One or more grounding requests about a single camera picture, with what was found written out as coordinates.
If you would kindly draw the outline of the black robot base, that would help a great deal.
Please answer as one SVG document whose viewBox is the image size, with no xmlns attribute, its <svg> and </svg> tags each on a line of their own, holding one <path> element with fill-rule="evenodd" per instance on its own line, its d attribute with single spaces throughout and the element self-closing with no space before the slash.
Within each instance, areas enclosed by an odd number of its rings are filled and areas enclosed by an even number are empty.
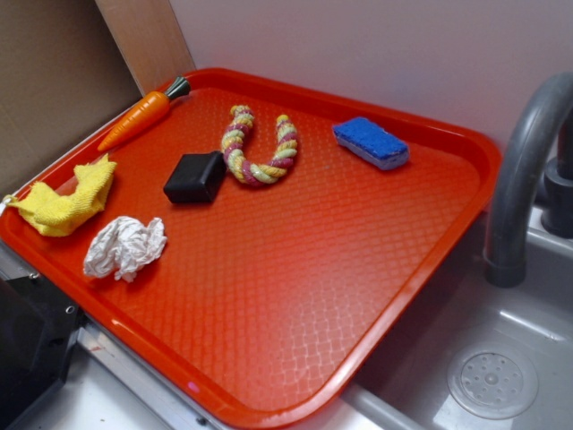
<svg viewBox="0 0 573 430">
<path fill-rule="evenodd" d="M 1 427 L 13 429 L 61 389 L 82 310 L 49 279 L 1 281 Z"/>
</svg>

